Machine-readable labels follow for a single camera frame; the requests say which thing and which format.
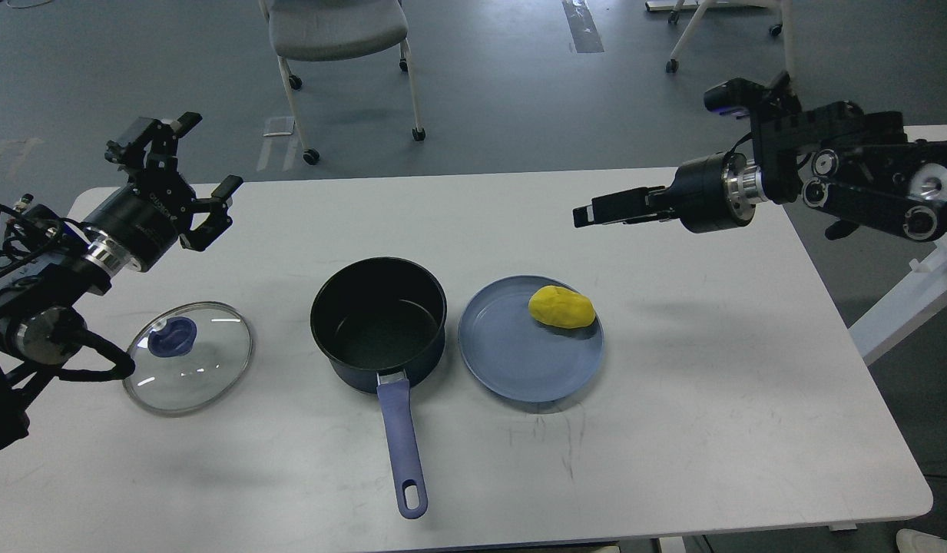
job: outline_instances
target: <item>chair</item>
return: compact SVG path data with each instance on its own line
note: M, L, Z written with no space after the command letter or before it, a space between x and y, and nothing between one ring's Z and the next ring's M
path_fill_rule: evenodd
M694 34L699 22L702 21L702 15L705 15L706 10L714 7L716 2L717 0L701 0L701 2L698 3L698 8L695 9L694 15L691 16L688 27L684 29L681 38L677 40L677 45L675 45L674 50L671 51L670 59L667 60L665 65L665 71L667 73L677 72L677 56L679 56L681 50L684 49L691 35ZM786 72L788 72L792 81L796 81L795 65L793 65L793 10L792 6L790 6L790 0L736 0L730 3L748 4L750 6L760 6L771 9L777 8L780 10L780 22L778 22L777 25L771 25L769 31L771 36L778 36L781 34L781 31L783 31L783 59L785 59ZM683 4L684 0L676 0L674 3L671 13L667 16L667 22L669 22L670 25L677 25L677 15L679 15Z
M286 98L302 144L302 158L310 165L320 154L309 147L306 126L299 118L292 91L302 88L302 80L290 69L290 60L335 61L363 57L399 46L399 67L409 74L412 109L415 112L415 141L425 140L419 115L414 66L406 36L409 23L400 0L259 0L269 24L269 38L279 56L279 71Z

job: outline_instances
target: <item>saucepan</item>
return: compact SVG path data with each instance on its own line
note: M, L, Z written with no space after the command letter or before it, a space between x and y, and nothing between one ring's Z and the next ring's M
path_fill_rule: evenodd
M445 348L442 287L417 263L365 259L323 284L309 320L336 374L361 392L377 393L399 512L421 517L429 498L409 391L431 373Z

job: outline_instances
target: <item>handle hole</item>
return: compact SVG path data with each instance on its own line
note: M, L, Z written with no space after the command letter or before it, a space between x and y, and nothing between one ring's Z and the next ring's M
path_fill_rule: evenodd
M406 507L418 508L420 501L418 497L418 486L415 484L415 480L405 480L402 486L404 495L406 495Z

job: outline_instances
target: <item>gray seat cushion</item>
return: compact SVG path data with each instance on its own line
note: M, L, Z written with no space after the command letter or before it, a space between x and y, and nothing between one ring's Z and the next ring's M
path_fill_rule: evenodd
M351 59L404 41L409 23L397 0L276 0L272 47L299 61Z

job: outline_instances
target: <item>gray floor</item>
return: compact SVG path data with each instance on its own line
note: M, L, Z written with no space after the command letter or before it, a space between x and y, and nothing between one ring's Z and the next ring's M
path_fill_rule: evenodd
M428 140L411 141L396 52L297 64L323 160L286 168L287 139L273 139L259 171L266 119L288 110L254 0L2 4L0 202L32 192L66 211L88 188L119 185L105 141L138 115L186 110L205 117L180 148L190 182L669 167L746 132L744 121L707 113L702 91L736 76L768 81L783 65L780 43L766 35L769 11L710 12L679 74L666 75L690 15L676 29L636 0L591 0L589 9L606 52L574 51L558 0L407 0ZM808 108L851 99L866 111L901 110L909 125L947 123L947 0L797 1L795 12L797 90ZM308 217L314 209L333 208L307 206ZM847 323L931 249L867 230L829 243L828 217L789 213ZM870 370L923 471L947 475L947 309ZM947 479L929 481L934 509L915 521L710 541L720 553L886 552L903 526L947 538ZM701 539L687 543L708 550ZM623 549L651 550L645 541Z

